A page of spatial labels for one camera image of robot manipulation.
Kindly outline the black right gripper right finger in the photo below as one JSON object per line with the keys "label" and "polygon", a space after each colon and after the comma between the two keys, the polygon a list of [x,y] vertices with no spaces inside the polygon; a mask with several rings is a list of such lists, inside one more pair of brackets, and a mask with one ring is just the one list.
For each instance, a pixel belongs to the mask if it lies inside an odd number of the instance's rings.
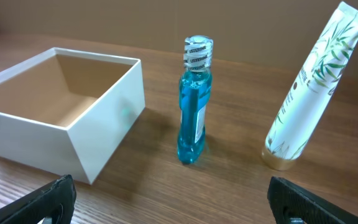
{"label": "black right gripper right finger", "polygon": [[270,179],[267,199],[278,224],[358,224],[358,216],[282,177]]}

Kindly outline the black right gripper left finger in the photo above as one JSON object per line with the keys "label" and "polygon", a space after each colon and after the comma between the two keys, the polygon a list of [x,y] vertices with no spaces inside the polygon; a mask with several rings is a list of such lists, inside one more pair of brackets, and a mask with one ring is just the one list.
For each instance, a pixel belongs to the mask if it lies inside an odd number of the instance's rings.
{"label": "black right gripper left finger", "polygon": [[64,175],[0,208],[0,224],[70,223],[76,201],[71,175]]}

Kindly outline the blue Listerine mouthwash bottle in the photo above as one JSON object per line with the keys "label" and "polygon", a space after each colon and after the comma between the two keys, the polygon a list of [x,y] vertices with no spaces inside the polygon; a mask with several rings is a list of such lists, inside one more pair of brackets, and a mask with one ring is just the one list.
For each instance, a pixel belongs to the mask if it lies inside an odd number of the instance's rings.
{"label": "blue Listerine mouthwash bottle", "polygon": [[185,39],[184,72],[179,80],[180,130],[177,154],[182,164],[197,161],[205,144],[206,105],[211,96],[213,40],[203,35]]}

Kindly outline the white lotion tube with leaves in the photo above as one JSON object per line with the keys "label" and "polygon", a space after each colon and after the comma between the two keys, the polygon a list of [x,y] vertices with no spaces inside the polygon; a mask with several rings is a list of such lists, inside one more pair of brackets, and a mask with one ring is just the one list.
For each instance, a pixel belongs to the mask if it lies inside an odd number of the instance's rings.
{"label": "white lotion tube with leaves", "polygon": [[323,29],[265,139],[262,159],[287,170],[301,156],[358,42],[358,10],[345,2]]}

